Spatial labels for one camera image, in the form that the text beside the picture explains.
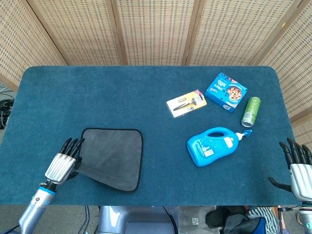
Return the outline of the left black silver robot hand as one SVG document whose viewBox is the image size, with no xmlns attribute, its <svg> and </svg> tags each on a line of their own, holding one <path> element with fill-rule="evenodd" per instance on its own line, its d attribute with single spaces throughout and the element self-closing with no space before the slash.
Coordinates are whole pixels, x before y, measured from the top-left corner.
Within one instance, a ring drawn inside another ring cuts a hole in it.
<svg viewBox="0 0 312 234">
<path fill-rule="evenodd" d="M 77 156 L 77 153 L 84 141 L 85 138 L 69 138 L 64 142 L 45 173 L 46 182 L 42 184 L 44 188 L 55 191 L 58 185 L 78 174 L 77 169 L 81 165 L 82 157 Z"/>
</svg>

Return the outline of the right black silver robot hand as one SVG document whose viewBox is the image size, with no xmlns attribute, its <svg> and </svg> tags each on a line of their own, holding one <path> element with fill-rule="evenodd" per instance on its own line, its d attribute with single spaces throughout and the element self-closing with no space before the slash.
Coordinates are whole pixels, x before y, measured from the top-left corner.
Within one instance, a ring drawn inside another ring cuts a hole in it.
<svg viewBox="0 0 312 234">
<path fill-rule="evenodd" d="M 312 151 L 306 145 L 300 145 L 287 138 L 288 145 L 279 142 L 289 169 L 291 185 L 277 182 L 269 177 L 269 182 L 282 190 L 290 192 L 304 205 L 312 206 Z"/>
</svg>

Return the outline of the grey green microfibre cloth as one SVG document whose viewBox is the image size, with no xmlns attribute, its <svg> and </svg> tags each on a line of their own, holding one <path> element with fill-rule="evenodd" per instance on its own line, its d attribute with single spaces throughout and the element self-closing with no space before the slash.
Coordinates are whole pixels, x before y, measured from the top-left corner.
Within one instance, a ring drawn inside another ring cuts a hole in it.
<svg viewBox="0 0 312 234">
<path fill-rule="evenodd" d="M 86 128 L 76 171 L 120 192 L 137 190 L 143 159 L 143 136 L 137 129 Z"/>
</svg>

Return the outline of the black white striped cloth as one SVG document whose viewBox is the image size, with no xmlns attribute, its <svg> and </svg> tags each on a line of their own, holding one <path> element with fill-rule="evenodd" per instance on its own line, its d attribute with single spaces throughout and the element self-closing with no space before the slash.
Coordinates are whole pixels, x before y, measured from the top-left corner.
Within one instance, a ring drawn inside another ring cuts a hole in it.
<svg viewBox="0 0 312 234">
<path fill-rule="evenodd" d="M 250 208 L 247 213 L 249 219 L 260 218 L 260 226 L 265 231 L 265 234 L 279 234 L 278 219 L 275 216 L 271 207 L 256 207 Z"/>
</svg>

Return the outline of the grey robot torso base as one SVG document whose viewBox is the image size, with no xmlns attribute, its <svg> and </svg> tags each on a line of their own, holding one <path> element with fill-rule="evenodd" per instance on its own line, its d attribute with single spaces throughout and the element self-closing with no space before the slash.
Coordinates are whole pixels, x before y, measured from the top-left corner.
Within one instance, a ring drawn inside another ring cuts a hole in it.
<svg viewBox="0 0 312 234">
<path fill-rule="evenodd" d="M 177 207 L 101 206 L 95 234 L 178 234 Z"/>
</svg>

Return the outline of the black bag with blue trim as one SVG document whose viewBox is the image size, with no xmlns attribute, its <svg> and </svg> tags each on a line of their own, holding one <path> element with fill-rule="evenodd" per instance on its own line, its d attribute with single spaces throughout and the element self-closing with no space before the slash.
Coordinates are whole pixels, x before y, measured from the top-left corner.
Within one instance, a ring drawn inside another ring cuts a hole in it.
<svg viewBox="0 0 312 234">
<path fill-rule="evenodd" d="M 205 222 L 220 234 L 266 234 L 265 218 L 249 218 L 246 213 L 245 206 L 217 206 L 206 214 Z"/>
</svg>

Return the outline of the blue felt table cover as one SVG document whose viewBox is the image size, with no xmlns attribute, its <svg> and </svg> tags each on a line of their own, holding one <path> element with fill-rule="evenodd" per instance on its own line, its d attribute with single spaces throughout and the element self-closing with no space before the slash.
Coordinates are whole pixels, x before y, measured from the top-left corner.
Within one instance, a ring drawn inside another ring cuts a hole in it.
<svg viewBox="0 0 312 234">
<path fill-rule="evenodd" d="M 248 88 L 229 113 L 215 103 L 172 117 L 170 99 L 205 91 L 219 73 Z M 237 150 L 197 167 L 187 140 L 213 127 L 243 131 L 252 96 L 261 99 L 252 134 Z M 88 127 L 137 129 L 143 136 L 139 186 L 122 193 L 84 175 L 63 183 L 59 205 L 291 205 L 279 143 L 293 137 L 279 80 L 269 66 L 38 66 L 25 70 L 0 145 L 0 205 L 27 204 L 55 154 Z"/>
</svg>

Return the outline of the green drink can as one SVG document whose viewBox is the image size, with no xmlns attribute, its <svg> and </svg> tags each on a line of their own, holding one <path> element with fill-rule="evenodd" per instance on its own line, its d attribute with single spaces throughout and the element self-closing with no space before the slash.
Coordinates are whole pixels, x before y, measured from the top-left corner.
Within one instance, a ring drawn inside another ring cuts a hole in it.
<svg viewBox="0 0 312 234">
<path fill-rule="evenodd" d="M 259 110 L 261 104 L 261 100 L 258 97 L 251 97 L 248 100 L 248 103 L 246 105 L 242 120 L 241 120 L 241 124 L 244 127 L 253 127 L 256 117 L 257 117 L 257 113 Z"/>
</svg>

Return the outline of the blue detergent bottle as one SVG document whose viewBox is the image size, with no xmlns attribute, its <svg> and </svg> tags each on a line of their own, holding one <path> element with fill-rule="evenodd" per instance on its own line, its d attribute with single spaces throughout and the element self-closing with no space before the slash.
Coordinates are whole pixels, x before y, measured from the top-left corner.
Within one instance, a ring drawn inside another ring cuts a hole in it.
<svg viewBox="0 0 312 234">
<path fill-rule="evenodd" d="M 252 130 L 235 133 L 225 127 L 215 127 L 191 137 L 187 149 L 196 166 L 207 166 L 236 151 L 239 141 L 248 137 Z"/>
</svg>

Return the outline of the woven bamboo screen panel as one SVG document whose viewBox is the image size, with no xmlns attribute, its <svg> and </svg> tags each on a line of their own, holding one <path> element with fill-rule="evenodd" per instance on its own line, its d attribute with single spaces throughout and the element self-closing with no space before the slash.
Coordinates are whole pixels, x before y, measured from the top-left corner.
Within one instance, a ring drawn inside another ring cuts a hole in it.
<svg viewBox="0 0 312 234">
<path fill-rule="evenodd" d="M 186 65 L 250 65 L 304 0 L 196 0 Z"/>
<path fill-rule="evenodd" d="M 117 0 L 25 0 L 68 65 L 126 65 Z"/>
<path fill-rule="evenodd" d="M 15 92 L 32 66 L 67 65 L 29 0 L 0 0 L 0 81 Z"/>
<path fill-rule="evenodd" d="M 253 64 L 277 72 L 295 140 L 312 149 L 312 0 L 294 0 Z"/>
<path fill-rule="evenodd" d="M 206 0 L 108 0 L 122 65 L 187 65 Z"/>
</svg>

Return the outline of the blue cookie box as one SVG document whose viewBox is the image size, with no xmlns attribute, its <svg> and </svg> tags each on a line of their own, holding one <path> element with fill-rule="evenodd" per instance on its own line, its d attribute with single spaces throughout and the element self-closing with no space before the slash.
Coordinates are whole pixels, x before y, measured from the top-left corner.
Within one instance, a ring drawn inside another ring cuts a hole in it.
<svg viewBox="0 0 312 234">
<path fill-rule="evenodd" d="M 247 87 L 221 72 L 207 88 L 204 96 L 232 113 L 247 91 Z"/>
</svg>

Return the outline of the razor blister pack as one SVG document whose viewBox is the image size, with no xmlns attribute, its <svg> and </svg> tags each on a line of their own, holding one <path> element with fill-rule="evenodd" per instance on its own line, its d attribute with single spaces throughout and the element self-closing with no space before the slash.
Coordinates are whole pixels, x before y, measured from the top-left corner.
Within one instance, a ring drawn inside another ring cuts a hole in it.
<svg viewBox="0 0 312 234">
<path fill-rule="evenodd" d="M 166 102 L 173 118 L 181 117 L 207 105 L 204 95 L 198 90 L 181 95 Z"/>
</svg>

